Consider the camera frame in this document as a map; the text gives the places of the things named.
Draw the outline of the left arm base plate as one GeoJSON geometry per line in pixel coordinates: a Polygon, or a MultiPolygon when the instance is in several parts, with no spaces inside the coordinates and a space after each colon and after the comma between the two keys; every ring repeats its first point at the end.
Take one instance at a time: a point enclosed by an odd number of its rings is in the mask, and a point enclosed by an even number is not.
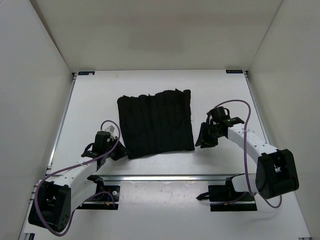
{"type": "Polygon", "coordinates": [[[108,182],[102,176],[91,175],[71,191],[71,211],[117,210],[121,185],[108,182]]]}

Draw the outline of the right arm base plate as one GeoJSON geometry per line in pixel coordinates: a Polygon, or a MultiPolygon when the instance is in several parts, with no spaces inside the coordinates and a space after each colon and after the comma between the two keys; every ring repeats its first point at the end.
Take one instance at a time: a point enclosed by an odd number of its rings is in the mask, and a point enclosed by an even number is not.
{"type": "Polygon", "coordinates": [[[224,184],[208,185],[208,191],[196,197],[198,201],[209,200],[211,212],[255,212],[258,210],[255,198],[248,192],[236,192],[232,183],[234,177],[227,177],[224,184]]]}

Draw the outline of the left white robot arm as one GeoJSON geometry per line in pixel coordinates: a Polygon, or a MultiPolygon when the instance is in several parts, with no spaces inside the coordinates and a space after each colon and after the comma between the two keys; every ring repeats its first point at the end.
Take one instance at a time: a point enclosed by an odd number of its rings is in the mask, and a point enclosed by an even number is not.
{"type": "Polygon", "coordinates": [[[112,192],[104,189],[103,178],[96,174],[107,159],[116,161],[127,155],[114,130],[112,125],[99,130],[94,142],[85,147],[82,162],[53,172],[39,182],[29,224],[62,237],[70,228],[75,210],[84,202],[102,200],[116,205],[112,192]]]}

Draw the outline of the black pleated skirt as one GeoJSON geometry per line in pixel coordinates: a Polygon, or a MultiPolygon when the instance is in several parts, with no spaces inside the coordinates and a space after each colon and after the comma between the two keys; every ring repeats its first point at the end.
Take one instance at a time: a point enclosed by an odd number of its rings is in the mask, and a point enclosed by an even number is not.
{"type": "Polygon", "coordinates": [[[194,151],[189,89],[138,97],[123,95],[117,100],[117,106],[129,159],[194,151]]]}

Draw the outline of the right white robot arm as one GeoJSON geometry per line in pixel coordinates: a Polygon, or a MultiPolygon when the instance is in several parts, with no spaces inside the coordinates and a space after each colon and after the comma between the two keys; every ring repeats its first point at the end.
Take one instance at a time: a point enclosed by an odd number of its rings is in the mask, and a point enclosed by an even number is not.
{"type": "Polygon", "coordinates": [[[271,199],[299,189],[293,153],[266,143],[247,128],[245,121],[239,117],[231,117],[230,111],[222,106],[207,113],[195,145],[202,149],[213,148],[218,145],[221,137],[242,148],[244,157],[250,157],[256,164],[255,173],[245,170],[244,174],[225,180],[226,198],[236,200],[242,192],[247,192],[271,199]]]}

